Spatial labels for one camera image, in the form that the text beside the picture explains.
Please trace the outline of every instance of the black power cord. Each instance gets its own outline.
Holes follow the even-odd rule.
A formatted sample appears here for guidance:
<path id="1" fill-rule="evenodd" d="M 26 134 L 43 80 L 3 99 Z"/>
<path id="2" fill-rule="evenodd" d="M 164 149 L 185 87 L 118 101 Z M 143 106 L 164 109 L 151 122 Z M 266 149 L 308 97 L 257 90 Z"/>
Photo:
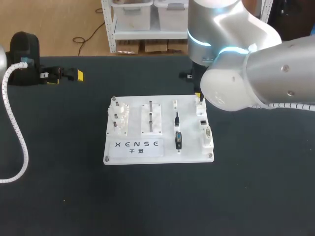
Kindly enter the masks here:
<path id="1" fill-rule="evenodd" d="M 98 9 L 95 10 L 95 13 L 103 13 L 103 9 L 102 8 L 98 8 Z M 94 34 L 99 30 L 99 28 L 101 28 L 104 24 L 105 24 L 105 22 L 103 22 L 99 27 L 97 27 L 97 29 L 93 32 L 93 34 L 87 40 L 85 40 L 83 37 L 74 37 L 72 39 L 72 41 L 74 43 L 82 43 L 82 45 L 81 45 L 81 47 L 79 49 L 79 52 L 78 52 L 78 56 L 80 56 L 81 49 L 83 48 L 84 44 L 87 41 L 89 41 L 94 36 Z"/>

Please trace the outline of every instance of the white cable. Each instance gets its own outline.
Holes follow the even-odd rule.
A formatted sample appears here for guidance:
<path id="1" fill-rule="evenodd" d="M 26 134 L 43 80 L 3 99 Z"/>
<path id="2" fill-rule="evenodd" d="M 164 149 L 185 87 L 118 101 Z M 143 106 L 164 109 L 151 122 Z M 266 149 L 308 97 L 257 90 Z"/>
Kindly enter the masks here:
<path id="1" fill-rule="evenodd" d="M 20 130 L 20 128 L 19 128 L 19 126 L 15 120 L 15 117 L 13 115 L 13 112 L 11 110 L 11 106 L 10 106 L 9 98 L 8 98 L 8 91 L 7 91 L 8 80 L 9 80 L 11 73 L 16 69 L 27 68 L 27 66 L 28 66 L 28 64 L 25 62 L 11 65 L 6 70 L 6 72 L 3 76 L 3 80 L 2 80 L 2 97 L 3 97 L 4 106 L 6 108 L 6 112 L 8 113 L 8 116 L 10 118 L 13 129 L 15 130 L 15 133 L 18 136 L 18 139 L 20 141 L 22 151 L 23 151 L 24 162 L 23 162 L 23 166 L 22 166 L 20 172 L 16 176 L 14 176 L 12 178 L 8 178 L 8 179 L 0 179 L 0 183 L 10 183 L 10 182 L 16 181 L 18 178 L 20 178 L 24 174 L 24 172 L 26 171 L 26 168 L 28 167 L 28 163 L 29 163 L 28 148 L 26 147 L 26 143 L 25 143 L 24 138 L 22 136 L 21 130 Z"/>
<path id="2" fill-rule="evenodd" d="M 292 109 L 299 109 L 299 110 L 306 110 L 315 112 L 315 105 L 310 104 L 302 104 L 302 103 L 270 103 L 267 105 L 268 107 L 272 108 L 292 108 Z M 252 108 L 263 108 L 261 106 L 252 106 Z"/>

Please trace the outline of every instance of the white label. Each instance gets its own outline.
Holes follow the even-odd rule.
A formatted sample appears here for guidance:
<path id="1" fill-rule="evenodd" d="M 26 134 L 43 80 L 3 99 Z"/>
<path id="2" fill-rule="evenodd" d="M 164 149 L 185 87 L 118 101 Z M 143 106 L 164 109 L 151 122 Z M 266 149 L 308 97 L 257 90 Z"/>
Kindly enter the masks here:
<path id="1" fill-rule="evenodd" d="M 120 139 L 112 141 L 109 146 L 110 157 L 156 157 L 163 155 L 163 139 Z"/>

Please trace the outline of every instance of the black table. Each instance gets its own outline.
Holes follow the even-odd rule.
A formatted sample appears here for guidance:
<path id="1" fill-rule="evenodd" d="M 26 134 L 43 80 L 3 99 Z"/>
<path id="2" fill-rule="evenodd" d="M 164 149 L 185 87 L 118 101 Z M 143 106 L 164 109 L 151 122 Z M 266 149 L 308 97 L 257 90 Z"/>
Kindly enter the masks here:
<path id="1" fill-rule="evenodd" d="M 0 235 L 313 236 L 315 113 L 208 104 L 212 164 L 104 166 L 110 98 L 191 94 L 187 57 L 43 58 L 83 83 L 9 87 L 30 162 L 0 185 Z M 0 176 L 22 153 L 0 103 Z"/>

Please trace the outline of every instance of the white acrylic board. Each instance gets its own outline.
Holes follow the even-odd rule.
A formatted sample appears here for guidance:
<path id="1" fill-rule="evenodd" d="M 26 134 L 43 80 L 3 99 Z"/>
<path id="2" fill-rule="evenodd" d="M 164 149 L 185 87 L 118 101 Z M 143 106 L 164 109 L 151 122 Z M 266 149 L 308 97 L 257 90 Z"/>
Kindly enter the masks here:
<path id="1" fill-rule="evenodd" d="M 119 103 L 129 105 L 128 132 L 127 135 L 106 137 L 104 164 L 213 162 L 213 139 L 210 148 L 202 147 L 203 131 L 200 129 L 200 121 L 208 121 L 207 115 L 197 116 L 195 98 L 195 95 L 116 97 Z M 176 109 L 173 106 L 174 100 L 177 100 Z M 149 101 L 155 105 L 160 104 L 162 126 L 159 135 L 141 133 L 142 105 L 149 104 Z M 176 112 L 179 113 L 183 137 L 180 154 L 175 148 Z M 112 121 L 108 119 L 107 129 L 110 130 L 111 126 Z"/>

